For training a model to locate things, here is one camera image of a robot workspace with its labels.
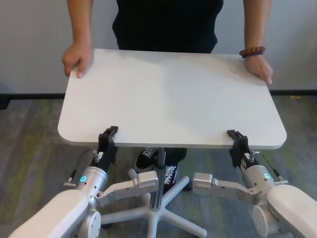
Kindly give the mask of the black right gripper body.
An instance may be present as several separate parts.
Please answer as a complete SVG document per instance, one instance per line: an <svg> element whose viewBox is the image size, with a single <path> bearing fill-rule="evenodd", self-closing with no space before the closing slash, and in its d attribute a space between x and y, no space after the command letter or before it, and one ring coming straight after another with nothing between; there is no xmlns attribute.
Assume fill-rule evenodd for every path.
<svg viewBox="0 0 317 238"><path fill-rule="evenodd" d="M251 155L249 152L241 152L239 149L230 149L229 153L233 167L239 168L243 174L248 168L259 165L255 158L250 160Z"/></svg>

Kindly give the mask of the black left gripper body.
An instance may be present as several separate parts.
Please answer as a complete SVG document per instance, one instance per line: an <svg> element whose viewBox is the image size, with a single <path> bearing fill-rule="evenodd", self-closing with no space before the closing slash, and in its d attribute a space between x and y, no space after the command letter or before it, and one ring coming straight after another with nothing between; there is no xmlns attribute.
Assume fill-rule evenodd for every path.
<svg viewBox="0 0 317 238"><path fill-rule="evenodd" d="M97 147L98 161L93 159L90 166L99 168L107 173L111 164L115 163L116 151L117 147L114 144L102 145L99 143Z"/></svg>

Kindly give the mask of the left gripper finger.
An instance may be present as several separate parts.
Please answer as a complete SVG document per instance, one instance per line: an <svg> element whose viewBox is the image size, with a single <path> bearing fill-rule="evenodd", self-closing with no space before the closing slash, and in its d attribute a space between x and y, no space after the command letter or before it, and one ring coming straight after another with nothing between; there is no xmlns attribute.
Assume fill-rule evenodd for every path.
<svg viewBox="0 0 317 238"><path fill-rule="evenodd" d="M118 126L111 126L107 128L103 133L99 135L99 143L100 144L109 144L113 143L113 137L116 135L118 131Z"/></svg>

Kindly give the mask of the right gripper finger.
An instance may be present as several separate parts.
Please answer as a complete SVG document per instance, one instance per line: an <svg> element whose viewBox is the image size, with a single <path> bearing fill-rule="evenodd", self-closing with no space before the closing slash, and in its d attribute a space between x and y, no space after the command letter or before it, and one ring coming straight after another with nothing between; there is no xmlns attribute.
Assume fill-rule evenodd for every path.
<svg viewBox="0 0 317 238"><path fill-rule="evenodd" d="M234 141L234 145L249 146L247 136L243 135L239 131L235 131L234 129L228 130L227 135Z"/></svg>

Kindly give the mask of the person left hand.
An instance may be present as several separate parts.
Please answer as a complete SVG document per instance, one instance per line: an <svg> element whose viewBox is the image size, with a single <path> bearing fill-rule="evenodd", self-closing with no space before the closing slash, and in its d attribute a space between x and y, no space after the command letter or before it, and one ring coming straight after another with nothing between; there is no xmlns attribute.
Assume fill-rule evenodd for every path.
<svg viewBox="0 0 317 238"><path fill-rule="evenodd" d="M256 55L245 58L245 64L247 69L257 75L266 85L272 84L273 69L270 64L266 61L264 56Z"/></svg>

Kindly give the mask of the person right hand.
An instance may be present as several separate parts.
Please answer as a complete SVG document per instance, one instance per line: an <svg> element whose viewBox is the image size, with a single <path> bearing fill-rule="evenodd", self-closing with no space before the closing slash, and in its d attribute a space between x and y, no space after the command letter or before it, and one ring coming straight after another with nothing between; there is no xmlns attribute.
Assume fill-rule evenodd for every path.
<svg viewBox="0 0 317 238"><path fill-rule="evenodd" d="M88 66L92 62L93 53L91 42L76 41L64 52L62 63L64 74L70 76L72 70L76 69L78 78L82 78L86 73Z"/></svg>

